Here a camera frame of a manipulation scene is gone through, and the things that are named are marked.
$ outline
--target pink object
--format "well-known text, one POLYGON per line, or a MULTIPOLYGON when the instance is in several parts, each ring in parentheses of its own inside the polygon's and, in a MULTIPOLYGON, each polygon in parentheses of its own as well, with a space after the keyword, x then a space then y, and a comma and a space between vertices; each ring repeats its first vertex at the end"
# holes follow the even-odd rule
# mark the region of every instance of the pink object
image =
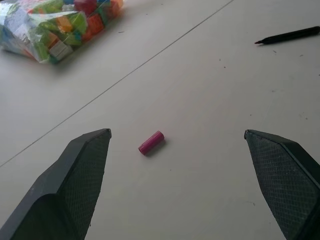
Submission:
POLYGON ((146 155, 148 152, 150 152, 151 149, 153 149, 156 145, 161 143, 163 140, 165 140, 165 136, 162 134, 162 132, 157 131, 147 141, 142 143, 142 145, 139 147, 140 153, 142 153, 143 155, 146 155))

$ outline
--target black marker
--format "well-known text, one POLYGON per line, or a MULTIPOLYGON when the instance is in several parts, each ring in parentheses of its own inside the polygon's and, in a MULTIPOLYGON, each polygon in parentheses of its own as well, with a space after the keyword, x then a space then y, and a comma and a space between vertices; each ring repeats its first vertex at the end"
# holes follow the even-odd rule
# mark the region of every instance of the black marker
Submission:
POLYGON ((283 41, 317 35, 318 33, 320 33, 320 26, 314 26, 314 27, 302 29, 299 31, 293 31, 293 32, 276 35, 276 36, 270 36, 261 41, 257 41, 254 44, 275 44, 283 41))

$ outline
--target textured rubber pad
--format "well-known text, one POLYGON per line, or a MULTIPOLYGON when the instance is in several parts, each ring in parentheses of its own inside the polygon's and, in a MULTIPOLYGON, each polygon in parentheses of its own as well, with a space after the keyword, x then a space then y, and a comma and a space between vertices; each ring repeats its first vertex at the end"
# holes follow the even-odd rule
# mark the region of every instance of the textured rubber pad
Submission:
POLYGON ((83 240, 100 194, 111 132, 72 140, 38 177, 0 230, 0 240, 83 240))
POLYGON ((320 239, 319 183, 308 171, 319 165, 288 139, 254 130, 246 131, 245 139, 261 192, 285 238, 320 239))

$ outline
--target plastic bag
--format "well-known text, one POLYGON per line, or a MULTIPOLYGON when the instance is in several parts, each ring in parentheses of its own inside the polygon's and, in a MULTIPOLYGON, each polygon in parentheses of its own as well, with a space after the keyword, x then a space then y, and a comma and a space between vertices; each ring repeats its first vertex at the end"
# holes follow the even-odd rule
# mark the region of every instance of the plastic bag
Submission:
POLYGON ((4 0, 0 2, 0 45, 57 63, 116 18, 123 0, 4 0))

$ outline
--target white surface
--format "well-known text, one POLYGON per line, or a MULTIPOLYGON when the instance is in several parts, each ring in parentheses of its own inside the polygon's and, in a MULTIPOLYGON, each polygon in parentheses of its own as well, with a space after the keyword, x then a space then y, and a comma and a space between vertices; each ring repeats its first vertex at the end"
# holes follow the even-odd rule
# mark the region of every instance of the white surface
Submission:
POLYGON ((127 0, 114 27, 59 66, 1 52, 0 165, 228 1, 127 0))
POLYGON ((320 40, 253 43, 318 25, 319 7, 232 2, 1 167, 0 225, 70 140, 111 128, 86 239, 284 240, 243 135, 278 134, 320 159, 320 40), (138 146, 157 130, 167 145, 145 158, 138 146))

